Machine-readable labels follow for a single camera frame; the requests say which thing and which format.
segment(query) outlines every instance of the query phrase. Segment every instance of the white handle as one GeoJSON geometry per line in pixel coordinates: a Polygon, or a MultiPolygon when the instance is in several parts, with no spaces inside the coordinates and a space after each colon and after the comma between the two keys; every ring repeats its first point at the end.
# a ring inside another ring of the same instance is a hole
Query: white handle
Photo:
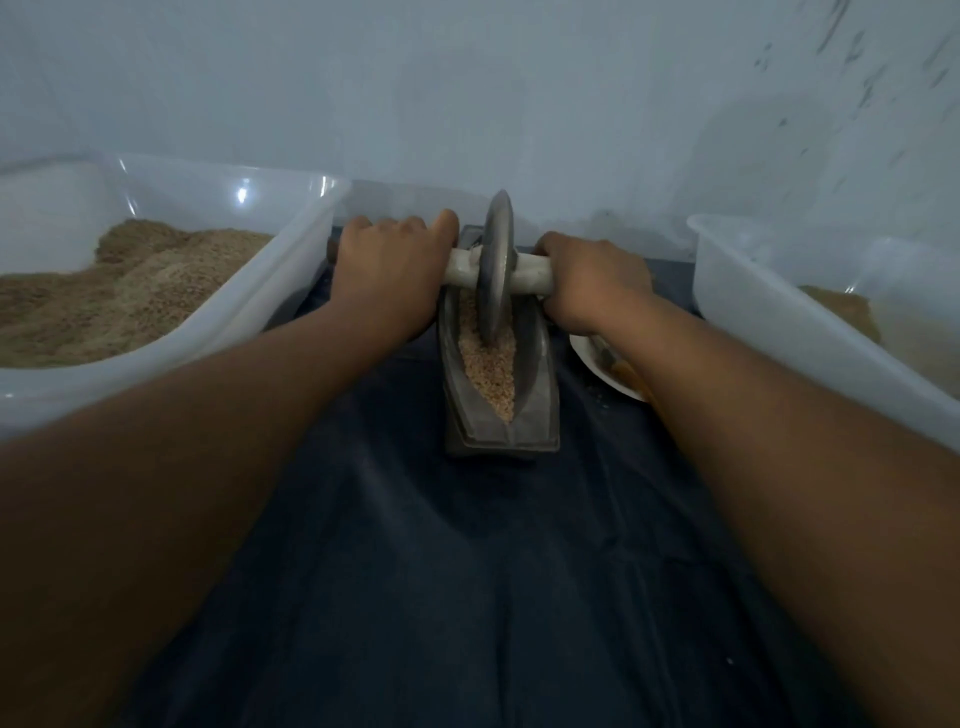
{"type": "MultiPolygon", "coordinates": [[[[479,272],[480,246],[468,251],[455,249],[450,251],[450,261],[446,264],[444,283],[461,288],[476,288],[479,272]]],[[[510,276],[510,292],[515,296],[551,295],[553,293],[553,269],[550,267],[550,258],[528,253],[518,254],[514,274],[510,276]]]]}

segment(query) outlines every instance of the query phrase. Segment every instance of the wrist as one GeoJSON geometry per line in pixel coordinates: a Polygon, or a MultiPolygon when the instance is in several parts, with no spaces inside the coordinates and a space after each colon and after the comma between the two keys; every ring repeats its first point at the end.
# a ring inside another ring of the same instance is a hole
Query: wrist
{"type": "Polygon", "coordinates": [[[587,316],[591,331],[609,338],[613,328],[624,319],[635,320],[651,307],[653,292],[638,291],[628,286],[616,285],[598,291],[587,316]]]}
{"type": "MultiPolygon", "coordinates": [[[[394,293],[385,289],[351,291],[331,299],[328,305],[331,304],[345,315],[372,322],[381,335],[395,340],[397,346],[424,328],[420,308],[401,292],[394,293]]],[[[432,311],[431,307],[426,314],[427,320],[432,311]]]]}

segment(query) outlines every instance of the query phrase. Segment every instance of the clear plastic container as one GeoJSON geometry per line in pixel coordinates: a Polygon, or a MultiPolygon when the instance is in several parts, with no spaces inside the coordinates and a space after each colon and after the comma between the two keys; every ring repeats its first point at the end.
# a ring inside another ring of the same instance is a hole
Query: clear plastic container
{"type": "Polygon", "coordinates": [[[688,223],[700,235],[693,295],[708,321],[960,452],[960,400],[950,395],[960,395],[960,255],[851,228],[718,215],[688,223]],[[883,347],[800,285],[869,299],[883,347]]]}
{"type": "Polygon", "coordinates": [[[324,265],[345,180],[143,155],[84,155],[0,168],[0,274],[76,271],[127,218],[275,237],[166,336],[81,366],[0,369],[0,437],[41,425],[289,318],[324,265]]]}

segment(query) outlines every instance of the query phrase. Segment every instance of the left hand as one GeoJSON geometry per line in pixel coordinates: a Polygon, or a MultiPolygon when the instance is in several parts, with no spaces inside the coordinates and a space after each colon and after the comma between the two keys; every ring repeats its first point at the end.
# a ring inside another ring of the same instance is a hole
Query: left hand
{"type": "Polygon", "coordinates": [[[405,333],[422,331],[433,318],[460,221],[445,209],[428,228],[419,217],[376,225],[355,217],[340,237],[331,301],[355,299],[400,318],[405,333]]]}

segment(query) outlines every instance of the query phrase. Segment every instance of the hand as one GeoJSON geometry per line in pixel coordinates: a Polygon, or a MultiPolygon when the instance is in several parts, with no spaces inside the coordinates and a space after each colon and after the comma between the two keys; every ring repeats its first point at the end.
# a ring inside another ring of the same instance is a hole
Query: hand
{"type": "Polygon", "coordinates": [[[609,240],[548,232],[534,253],[549,255],[553,268],[554,293],[543,307],[570,333],[597,333],[605,310],[616,306],[624,291],[653,296],[653,279],[643,258],[609,240]]]}
{"type": "Polygon", "coordinates": [[[330,299],[376,305],[396,314],[408,336],[422,331],[436,310],[459,232],[460,221],[449,209],[429,228],[419,217],[376,225],[353,218],[340,237],[330,299]]]}

